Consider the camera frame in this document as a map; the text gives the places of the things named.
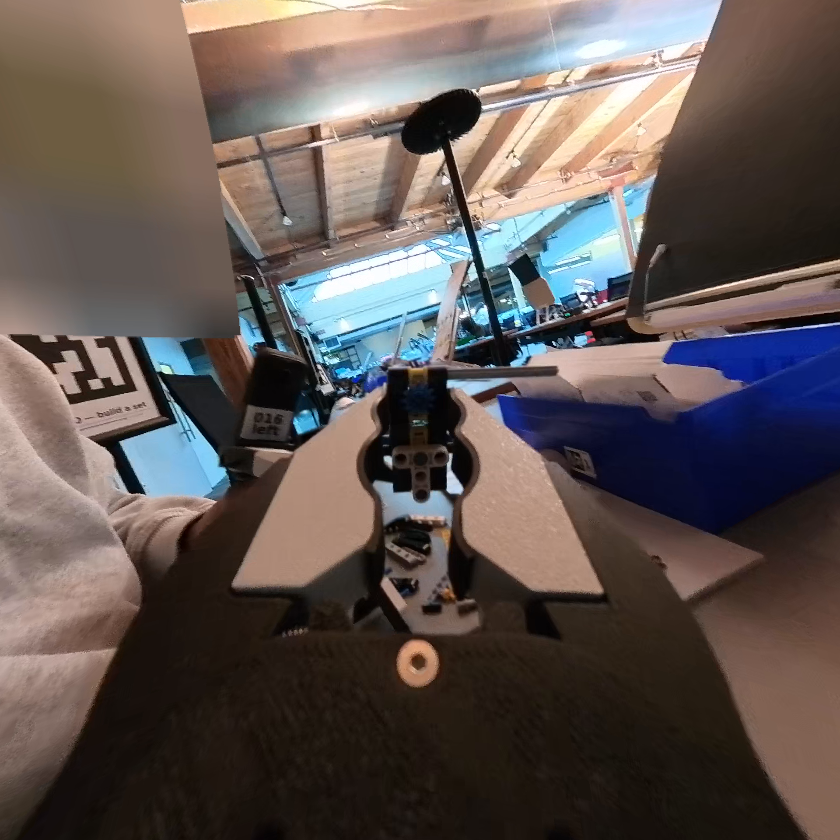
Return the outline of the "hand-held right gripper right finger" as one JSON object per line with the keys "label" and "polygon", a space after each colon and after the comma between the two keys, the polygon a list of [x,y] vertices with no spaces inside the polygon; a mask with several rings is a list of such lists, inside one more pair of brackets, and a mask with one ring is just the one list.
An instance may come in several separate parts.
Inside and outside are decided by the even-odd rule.
{"label": "hand-held right gripper right finger", "polygon": [[451,525],[458,596],[599,602],[605,590],[543,458],[463,391],[451,392]]}

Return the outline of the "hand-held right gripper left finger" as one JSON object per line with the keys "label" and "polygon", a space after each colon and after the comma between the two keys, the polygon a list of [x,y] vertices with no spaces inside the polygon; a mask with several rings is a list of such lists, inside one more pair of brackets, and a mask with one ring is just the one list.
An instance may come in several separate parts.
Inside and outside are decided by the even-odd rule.
{"label": "hand-held right gripper left finger", "polygon": [[383,386],[354,403],[291,457],[230,586],[239,605],[284,602],[306,621],[354,619],[375,604],[385,571]]}

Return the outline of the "lego gear assembly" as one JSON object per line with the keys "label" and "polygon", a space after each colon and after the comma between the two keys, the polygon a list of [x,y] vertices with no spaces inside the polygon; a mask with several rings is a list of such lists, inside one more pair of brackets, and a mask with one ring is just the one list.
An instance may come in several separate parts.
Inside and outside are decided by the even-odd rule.
{"label": "lego gear assembly", "polygon": [[458,436],[466,409],[452,395],[454,382],[489,382],[551,377],[555,364],[480,367],[455,361],[431,360],[423,366],[397,364],[390,368],[382,399],[383,455],[391,458],[395,492],[410,492],[425,503],[434,490],[445,490],[447,472],[471,464],[467,446]]}

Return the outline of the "person's left forearm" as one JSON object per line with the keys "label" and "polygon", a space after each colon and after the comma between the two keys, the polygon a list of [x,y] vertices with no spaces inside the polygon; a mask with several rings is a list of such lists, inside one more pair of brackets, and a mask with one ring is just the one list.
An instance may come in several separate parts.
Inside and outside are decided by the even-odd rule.
{"label": "person's left forearm", "polygon": [[111,542],[122,549],[143,582],[164,576],[217,507],[202,497],[149,497],[115,489],[101,504]]}

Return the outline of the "scattered small lego pieces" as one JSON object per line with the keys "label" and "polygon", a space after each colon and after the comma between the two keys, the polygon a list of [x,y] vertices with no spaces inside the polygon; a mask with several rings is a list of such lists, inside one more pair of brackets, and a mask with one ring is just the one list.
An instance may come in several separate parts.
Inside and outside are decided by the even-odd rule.
{"label": "scattered small lego pieces", "polygon": [[420,616],[466,618],[478,613],[470,598],[459,598],[448,573],[450,527],[446,516],[406,514],[385,525],[388,581]]}

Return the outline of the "white cardboard box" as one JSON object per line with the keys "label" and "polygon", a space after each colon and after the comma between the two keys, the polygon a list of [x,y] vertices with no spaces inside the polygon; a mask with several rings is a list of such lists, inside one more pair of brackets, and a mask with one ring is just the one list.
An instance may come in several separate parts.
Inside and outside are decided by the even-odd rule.
{"label": "white cardboard box", "polygon": [[744,383],[709,366],[667,362],[672,349],[691,342],[635,343],[578,350],[554,350],[536,366],[553,366],[552,376],[518,379],[520,396],[552,401],[633,406],[659,421],[740,391]]}

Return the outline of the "framed black-white tag sign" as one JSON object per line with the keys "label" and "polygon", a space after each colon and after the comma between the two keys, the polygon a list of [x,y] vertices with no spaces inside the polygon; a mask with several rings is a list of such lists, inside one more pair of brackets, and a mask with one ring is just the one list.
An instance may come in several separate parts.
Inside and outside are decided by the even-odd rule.
{"label": "framed black-white tag sign", "polygon": [[76,429],[106,446],[175,424],[141,338],[9,336],[54,375]]}

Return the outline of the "blue plastic bin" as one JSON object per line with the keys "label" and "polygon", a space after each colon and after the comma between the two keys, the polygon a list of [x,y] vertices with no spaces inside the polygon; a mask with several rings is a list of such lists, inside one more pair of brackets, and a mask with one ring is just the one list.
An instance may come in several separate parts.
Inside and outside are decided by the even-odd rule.
{"label": "blue plastic bin", "polygon": [[505,425],[573,476],[707,532],[721,532],[838,471],[837,324],[682,340],[665,359],[744,387],[659,421],[643,408],[498,398]]}

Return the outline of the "black gear on black rod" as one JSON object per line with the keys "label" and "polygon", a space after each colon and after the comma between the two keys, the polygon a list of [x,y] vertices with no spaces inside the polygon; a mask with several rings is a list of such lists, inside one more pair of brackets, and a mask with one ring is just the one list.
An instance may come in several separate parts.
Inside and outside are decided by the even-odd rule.
{"label": "black gear on black rod", "polygon": [[481,112],[481,100],[474,91],[459,88],[443,92],[422,102],[405,120],[401,142],[404,150],[411,154],[425,156],[441,151],[444,156],[458,215],[468,241],[481,295],[486,306],[491,336],[491,358],[496,367],[502,367],[511,362],[512,356],[498,319],[476,228],[471,219],[466,191],[453,149],[454,142],[476,126]]}

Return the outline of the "dark board with white edge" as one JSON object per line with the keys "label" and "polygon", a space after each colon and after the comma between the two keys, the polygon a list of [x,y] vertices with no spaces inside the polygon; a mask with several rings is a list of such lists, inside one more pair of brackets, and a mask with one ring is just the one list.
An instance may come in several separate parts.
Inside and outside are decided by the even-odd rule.
{"label": "dark board with white edge", "polygon": [[722,2],[626,305],[655,335],[838,322],[839,2]]}

